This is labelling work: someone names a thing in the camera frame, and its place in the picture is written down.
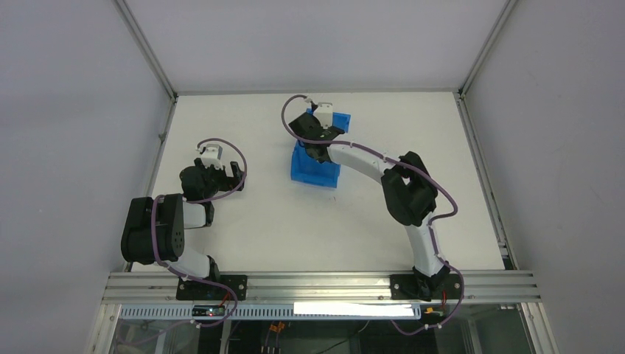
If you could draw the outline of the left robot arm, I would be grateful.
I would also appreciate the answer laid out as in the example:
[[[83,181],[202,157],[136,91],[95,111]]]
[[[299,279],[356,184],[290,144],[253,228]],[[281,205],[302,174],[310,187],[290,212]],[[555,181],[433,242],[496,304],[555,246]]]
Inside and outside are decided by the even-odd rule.
[[[156,263],[185,279],[219,282],[216,261],[186,245],[185,231],[213,224],[213,198],[219,192],[243,189],[244,172],[237,162],[229,165],[231,175],[216,162],[196,158],[179,173],[181,193],[134,198],[122,232],[123,258],[142,265]]]

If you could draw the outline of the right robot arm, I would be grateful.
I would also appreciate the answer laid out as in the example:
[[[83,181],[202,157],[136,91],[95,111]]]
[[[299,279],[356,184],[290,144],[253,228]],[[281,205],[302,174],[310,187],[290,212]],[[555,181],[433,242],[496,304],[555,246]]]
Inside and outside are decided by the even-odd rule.
[[[344,131],[325,128],[304,112],[284,127],[303,145],[306,154],[320,164],[347,166],[380,184],[391,217],[405,227],[413,252],[414,299],[429,301],[450,273],[433,230],[440,186],[430,177],[420,156],[412,151],[392,159],[380,152],[339,137]]]

